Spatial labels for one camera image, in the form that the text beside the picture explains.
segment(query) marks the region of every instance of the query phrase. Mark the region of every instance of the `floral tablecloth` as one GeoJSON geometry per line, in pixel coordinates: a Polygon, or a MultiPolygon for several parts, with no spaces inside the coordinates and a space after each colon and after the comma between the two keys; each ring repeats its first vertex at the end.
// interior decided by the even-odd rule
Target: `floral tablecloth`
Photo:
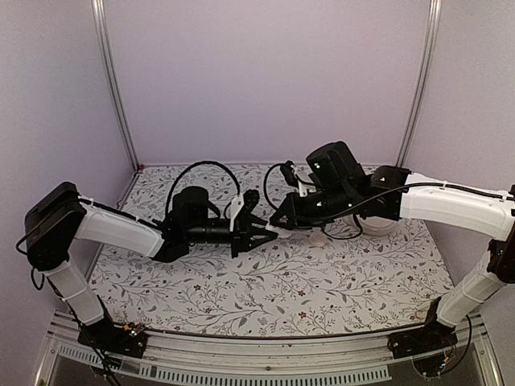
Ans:
{"type": "MultiPolygon", "coordinates": [[[[143,170],[123,209],[161,220],[167,191],[184,167],[143,170]]],[[[230,168],[243,191],[262,192],[268,166],[230,168]]],[[[194,169],[176,192],[190,185],[206,187],[220,209],[235,192],[215,166],[194,169]]],[[[270,176],[277,204],[290,189],[279,173],[270,176]]],[[[254,211],[263,218],[271,212],[264,200],[254,211]]],[[[341,220],[327,230],[338,236],[356,231],[341,220]]],[[[296,232],[236,259],[226,245],[198,244],[168,265],[106,246],[90,282],[119,322],[261,337],[350,334],[423,322],[430,300],[452,286],[422,221],[402,220],[390,236],[332,240],[323,248],[310,244],[309,235],[296,232]]]]}

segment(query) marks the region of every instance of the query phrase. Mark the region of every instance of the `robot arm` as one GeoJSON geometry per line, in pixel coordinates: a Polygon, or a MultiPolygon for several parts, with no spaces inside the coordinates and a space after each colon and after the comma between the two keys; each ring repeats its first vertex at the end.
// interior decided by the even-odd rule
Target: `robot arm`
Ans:
{"type": "MultiPolygon", "coordinates": [[[[270,218],[274,226],[323,227],[356,214],[435,221],[492,237],[477,266],[451,292],[431,303],[424,327],[390,336],[389,348],[396,358],[455,343],[454,329],[461,320],[504,285],[515,283],[515,187],[510,192],[487,191],[393,166],[365,175],[343,142],[315,150],[307,163],[316,191],[289,193],[270,218]]],[[[288,162],[281,167],[285,180],[294,186],[292,170],[288,162]]]]}
{"type": "Polygon", "coordinates": [[[199,242],[231,244],[237,257],[239,252],[277,237],[257,226],[266,225],[251,213],[258,200],[256,191],[236,196],[231,218],[221,219],[205,189],[188,187],[174,198],[173,210],[165,221],[152,224],[86,199],[75,185],[62,183],[27,213],[27,257],[81,323],[81,343],[141,358],[146,346],[142,328],[114,326],[103,303],[69,258],[73,240],[94,240],[161,262],[177,260],[189,253],[190,243],[199,242]],[[208,209],[217,217],[209,218],[208,209]]]}

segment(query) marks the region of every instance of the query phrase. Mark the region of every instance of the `light purple wall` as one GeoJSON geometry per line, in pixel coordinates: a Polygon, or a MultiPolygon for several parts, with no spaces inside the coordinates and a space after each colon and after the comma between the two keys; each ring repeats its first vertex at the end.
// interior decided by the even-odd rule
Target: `light purple wall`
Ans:
{"type": "Polygon", "coordinates": [[[140,159],[304,160],[343,139],[360,162],[395,162],[429,4],[106,2],[140,159]]]}
{"type": "MultiPolygon", "coordinates": [[[[56,306],[14,251],[25,213],[58,183],[114,204],[129,182],[89,0],[2,2],[0,384],[28,385],[56,306]]],[[[75,248],[85,266],[94,245],[75,248]]]]}
{"type": "MultiPolygon", "coordinates": [[[[443,2],[435,61],[408,167],[458,183],[506,189],[515,183],[515,2],[443,2]]],[[[432,225],[455,282],[488,239],[432,225]]],[[[507,385],[515,384],[515,289],[482,314],[507,385]]]]}

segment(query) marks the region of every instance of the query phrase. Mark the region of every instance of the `cable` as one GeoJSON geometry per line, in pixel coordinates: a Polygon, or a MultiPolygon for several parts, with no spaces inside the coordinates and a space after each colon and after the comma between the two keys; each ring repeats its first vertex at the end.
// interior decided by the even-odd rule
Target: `cable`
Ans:
{"type": "MultiPolygon", "coordinates": [[[[279,211],[280,209],[278,207],[276,207],[272,201],[270,200],[270,197],[268,196],[268,191],[266,189],[266,183],[268,181],[268,177],[270,176],[270,173],[272,172],[272,170],[274,170],[276,167],[280,167],[282,164],[281,163],[276,163],[275,165],[273,165],[265,174],[265,178],[263,180],[263,194],[265,196],[265,200],[266,202],[275,210],[275,211],[279,211]]],[[[352,207],[350,207],[349,209],[345,209],[343,211],[340,211],[334,215],[330,215],[330,216],[325,216],[325,217],[304,217],[304,216],[297,216],[293,213],[286,213],[284,211],[281,210],[281,212],[283,212],[285,215],[287,216],[291,216],[292,218],[295,218],[297,220],[302,220],[302,221],[329,221],[329,220],[334,220],[334,219],[337,219],[339,217],[344,217],[344,216],[347,216],[347,215],[351,215],[353,214],[353,212],[363,206],[363,205],[366,205],[367,203],[370,203],[376,199],[379,199],[381,197],[383,197],[384,195],[388,195],[390,193],[393,193],[395,191],[407,191],[409,190],[411,187],[448,187],[448,188],[451,188],[451,189],[456,189],[456,190],[459,190],[459,191],[466,191],[468,193],[472,193],[472,194],[476,194],[476,195],[482,195],[483,197],[489,197],[489,198],[492,198],[492,199],[503,199],[504,197],[501,196],[501,195],[495,195],[493,193],[487,193],[487,192],[484,192],[484,191],[478,191],[476,189],[472,189],[470,187],[462,187],[460,185],[455,185],[455,184],[443,184],[443,183],[408,183],[406,185],[402,185],[400,187],[394,187],[392,189],[389,189],[388,191],[383,191],[377,195],[373,195],[372,197],[368,197],[367,199],[364,199],[363,201],[357,203],[356,205],[353,205],[352,207]]],[[[506,198],[508,201],[515,201],[515,197],[507,197],[506,198]]]]}
{"type": "Polygon", "coordinates": [[[467,322],[468,322],[468,341],[467,341],[467,346],[465,346],[465,350],[463,351],[463,354],[460,356],[460,358],[454,364],[454,366],[452,368],[444,368],[443,371],[440,373],[441,376],[444,375],[444,374],[447,374],[448,372],[451,372],[455,368],[457,368],[458,365],[461,362],[463,362],[463,360],[465,359],[465,356],[467,355],[468,348],[470,347],[470,343],[472,342],[472,321],[470,320],[468,315],[467,315],[467,322]]]}
{"type": "Polygon", "coordinates": [[[195,168],[197,166],[201,166],[201,165],[214,165],[214,166],[218,166],[219,168],[224,170],[229,175],[229,177],[234,181],[234,185],[236,185],[237,193],[238,194],[241,193],[240,183],[238,182],[238,180],[237,180],[236,176],[234,175],[234,173],[226,165],[223,165],[223,164],[221,164],[219,162],[216,162],[216,161],[200,161],[200,162],[195,162],[195,163],[191,164],[190,166],[188,166],[186,169],[184,169],[181,172],[181,174],[175,179],[174,183],[171,185],[170,191],[168,192],[167,202],[165,203],[165,207],[164,207],[164,209],[165,209],[165,217],[167,216],[168,212],[170,211],[171,197],[173,195],[174,189],[177,187],[177,184],[179,183],[179,180],[188,171],[190,171],[191,169],[193,169],[193,168],[195,168]]]}
{"type": "Polygon", "coordinates": [[[229,201],[227,205],[225,205],[225,208],[224,208],[224,218],[226,220],[228,220],[229,218],[227,217],[227,209],[229,209],[229,207],[231,206],[231,203],[233,203],[232,201],[229,201]]]}
{"type": "Polygon", "coordinates": [[[43,289],[43,287],[45,285],[45,275],[41,274],[41,282],[39,283],[39,285],[37,285],[35,282],[35,279],[34,279],[34,271],[35,271],[35,268],[32,267],[32,269],[31,269],[32,285],[34,286],[34,288],[36,288],[38,291],[40,291],[43,289]]]}
{"type": "Polygon", "coordinates": [[[357,219],[357,215],[354,214],[352,215],[352,219],[354,220],[354,224],[356,224],[357,228],[359,229],[359,232],[356,234],[356,235],[352,235],[352,236],[349,236],[349,237],[336,237],[336,236],[331,236],[330,234],[328,234],[326,231],[325,231],[325,228],[322,228],[322,233],[331,238],[331,239],[334,239],[334,240],[352,240],[352,239],[356,239],[357,237],[361,236],[363,234],[363,227],[361,226],[361,223],[360,221],[357,219]]]}

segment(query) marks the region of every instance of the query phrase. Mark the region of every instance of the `aluminum frame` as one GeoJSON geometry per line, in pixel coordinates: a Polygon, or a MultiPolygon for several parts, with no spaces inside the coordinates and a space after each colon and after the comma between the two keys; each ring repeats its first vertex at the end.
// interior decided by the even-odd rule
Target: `aluminum frame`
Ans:
{"type": "Polygon", "coordinates": [[[424,93],[426,91],[427,79],[431,69],[431,61],[435,52],[436,38],[438,36],[440,12],[442,9],[441,0],[431,0],[429,7],[429,17],[427,19],[426,40],[424,43],[424,51],[422,54],[422,62],[420,63],[420,72],[418,74],[417,86],[413,102],[411,103],[410,115],[406,123],[406,130],[402,137],[401,149],[397,156],[396,166],[404,166],[410,152],[411,143],[417,127],[418,116],[422,107],[424,93]]]}
{"type": "MultiPolygon", "coordinates": [[[[471,353],[476,354],[478,372],[487,386],[501,386],[499,367],[479,314],[472,315],[471,353]]],[[[413,327],[395,331],[407,331],[413,327]]],[[[434,355],[432,351],[410,358],[394,359],[386,348],[391,331],[361,335],[308,337],[294,339],[242,339],[194,336],[147,331],[148,346],[143,359],[123,357],[117,370],[121,375],[168,384],[369,384],[388,380],[388,365],[434,355]],[[374,379],[366,374],[382,372],[374,379]],[[338,382],[341,376],[361,375],[361,379],[338,382]]],[[[456,328],[458,346],[466,345],[468,323],[456,328]]],[[[78,330],[69,314],[56,312],[47,333],[47,355],[36,382],[48,382],[57,363],[56,356],[98,367],[93,350],[77,343],[78,330]]]]}
{"type": "Polygon", "coordinates": [[[123,145],[126,149],[127,157],[134,171],[138,170],[140,165],[132,134],[130,133],[129,123],[125,108],[123,107],[122,94],[116,77],[114,68],[113,53],[111,52],[111,43],[109,41],[109,32],[107,21],[105,19],[104,0],[92,0],[93,18],[95,27],[97,28],[98,45],[101,49],[102,61],[104,63],[105,75],[109,84],[111,99],[113,101],[114,112],[116,114],[120,134],[122,135],[123,145]]]}

